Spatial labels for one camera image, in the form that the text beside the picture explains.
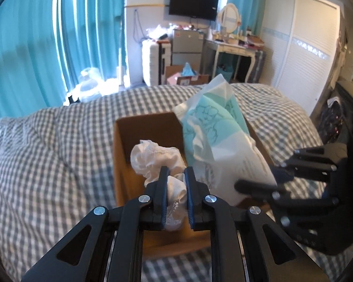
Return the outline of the teal waste basket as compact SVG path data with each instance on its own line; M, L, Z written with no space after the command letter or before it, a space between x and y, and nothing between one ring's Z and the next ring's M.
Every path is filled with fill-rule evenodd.
M223 78L229 83L231 81L231 78L233 76L233 67L232 66L218 66L216 68L216 75L221 74Z

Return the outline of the oval vanity mirror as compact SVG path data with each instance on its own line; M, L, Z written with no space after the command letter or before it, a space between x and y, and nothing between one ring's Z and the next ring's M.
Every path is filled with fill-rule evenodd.
M217 15L219 24L219 34L223 38L229 34L233 34L242 23L242 17L238 8L233 3L224 6Z

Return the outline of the white suitcase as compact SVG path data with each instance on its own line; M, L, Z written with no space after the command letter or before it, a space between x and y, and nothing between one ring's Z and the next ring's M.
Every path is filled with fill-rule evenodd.
M144 40L141 49L143 81L148 87L166 84L166 68L171 65L169 41Z

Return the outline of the teal white wipes pack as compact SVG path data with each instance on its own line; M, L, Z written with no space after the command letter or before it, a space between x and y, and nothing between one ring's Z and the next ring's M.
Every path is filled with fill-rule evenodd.
M233 89L222 75L173 112L182 125L187 164L211 194L236 206L246 198L235 189L238 180L276 184L250 135Z

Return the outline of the floor cardboard box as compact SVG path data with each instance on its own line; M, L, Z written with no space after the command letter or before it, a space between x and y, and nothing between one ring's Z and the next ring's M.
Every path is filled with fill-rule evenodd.
M174 65L166 67L166 84L167 85L204 85L209 82L208 74L200 74L198 68L193 64L185 63L184 65Z

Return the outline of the brown cardboard box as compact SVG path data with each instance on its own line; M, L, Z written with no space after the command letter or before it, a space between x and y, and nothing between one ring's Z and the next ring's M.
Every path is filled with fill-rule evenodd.
M250 135L266 162L272 159L249 124ZM174 113L156 113L121 118L114 125L115 197L119 206L142 194L159 178L161 167L169 169L167 180L166 228L144 235L147 259L171 257L207 248L207 231L192 231L187 222L187 187L184 170L182 125Z

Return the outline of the black wall television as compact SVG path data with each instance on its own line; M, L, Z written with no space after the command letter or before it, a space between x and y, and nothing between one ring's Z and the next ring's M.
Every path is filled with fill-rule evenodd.
M215 21L219 0L169 0L170 15Z

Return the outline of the clear water jug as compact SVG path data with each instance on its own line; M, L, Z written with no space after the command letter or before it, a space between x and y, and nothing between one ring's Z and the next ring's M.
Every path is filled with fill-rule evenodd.
M96 67L88 67L81 71L78 84L72 91L72 98L81 102L89 102L102 97L101 89L104 80Z

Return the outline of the white dressing table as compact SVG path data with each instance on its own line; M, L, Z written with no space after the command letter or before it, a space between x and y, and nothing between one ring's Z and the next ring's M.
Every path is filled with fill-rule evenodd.
M241 57L250 58L251 62L245 75L245 83L257 83L260 81L265 64L266 52L263 49L251 48L247 46L229 44L222 41L206 39L201 55L200 72L208 74L212 78L216 77L216 70L220 54L229 54L238 57L234 75L238 74Z

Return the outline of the teal curtain left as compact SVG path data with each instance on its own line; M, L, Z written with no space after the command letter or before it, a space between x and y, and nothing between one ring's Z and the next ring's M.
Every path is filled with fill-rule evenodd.
M62 105L82 70L125 66L125 0L3 0L0 119Z

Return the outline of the white louvered wardrobe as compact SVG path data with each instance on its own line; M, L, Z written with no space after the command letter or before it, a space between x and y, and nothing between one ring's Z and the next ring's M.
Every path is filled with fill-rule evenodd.
M327 0L265 0L260 83L312 115L335 60L341 9Z

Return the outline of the checkered bed cover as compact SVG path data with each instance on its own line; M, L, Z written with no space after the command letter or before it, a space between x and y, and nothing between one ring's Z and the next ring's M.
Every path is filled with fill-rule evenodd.
M231 87L276 164L296 149L323 144L306 112L274 88ZM171 111L201 88L143 87L0 119L0 258L13 281L92 208L116 206L115 120ZM210 281L210 249L145 261L142 281Z

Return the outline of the small grey fridge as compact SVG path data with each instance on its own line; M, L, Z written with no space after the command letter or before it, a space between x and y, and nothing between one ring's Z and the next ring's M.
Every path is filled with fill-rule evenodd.
M197 30L174 29L171 33L171 64L189 63L196 71L200 69L204 33Z

